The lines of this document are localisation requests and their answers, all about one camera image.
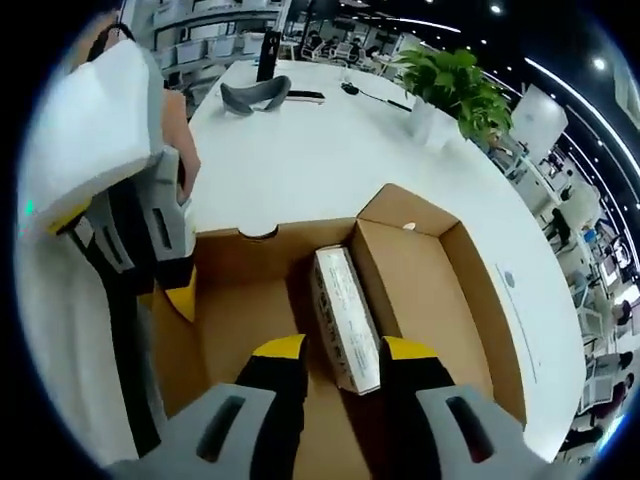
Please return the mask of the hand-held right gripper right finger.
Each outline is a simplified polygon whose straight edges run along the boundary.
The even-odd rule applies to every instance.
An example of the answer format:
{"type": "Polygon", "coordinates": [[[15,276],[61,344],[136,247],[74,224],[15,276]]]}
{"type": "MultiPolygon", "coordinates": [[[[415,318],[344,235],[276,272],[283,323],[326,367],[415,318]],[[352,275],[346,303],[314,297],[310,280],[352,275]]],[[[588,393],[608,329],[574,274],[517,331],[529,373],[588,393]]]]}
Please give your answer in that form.
{"type": "Polygon", "coordinates": [[[426,345],[385,336],[380,349],[395,479],[542,479],[550,463],[522,425],[470,385],[456,384],[426,345]]]}

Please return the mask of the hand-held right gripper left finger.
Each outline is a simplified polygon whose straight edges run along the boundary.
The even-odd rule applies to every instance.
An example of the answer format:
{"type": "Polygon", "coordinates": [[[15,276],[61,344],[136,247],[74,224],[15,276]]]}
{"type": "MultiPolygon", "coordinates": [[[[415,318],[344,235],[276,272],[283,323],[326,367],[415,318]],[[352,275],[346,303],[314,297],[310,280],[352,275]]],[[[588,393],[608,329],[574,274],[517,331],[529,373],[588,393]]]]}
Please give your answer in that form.
{"type": "Polygon", "coordinates": [[[167,423],[160,444],[108,469],[113,479],[290,479],[304,429],[307,338],[258,347],[233,383],[219,383],[167,423]]]}

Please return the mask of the person's left hand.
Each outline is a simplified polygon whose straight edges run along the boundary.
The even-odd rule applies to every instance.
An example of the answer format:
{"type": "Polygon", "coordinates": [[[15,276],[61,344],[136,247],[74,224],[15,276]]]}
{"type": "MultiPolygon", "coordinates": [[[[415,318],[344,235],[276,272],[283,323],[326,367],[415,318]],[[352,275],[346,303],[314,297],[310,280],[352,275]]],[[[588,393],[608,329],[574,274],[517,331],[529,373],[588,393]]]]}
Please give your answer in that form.
{"type": "Polygon", "coordinates": [[[183,204],[191,195],[201,160],[187,121],[185,96],[174,90],[164,90],[162,115],[164,142],[175,148],[181,159],[184,176],[178,188],[178,201],[183,204]]]}

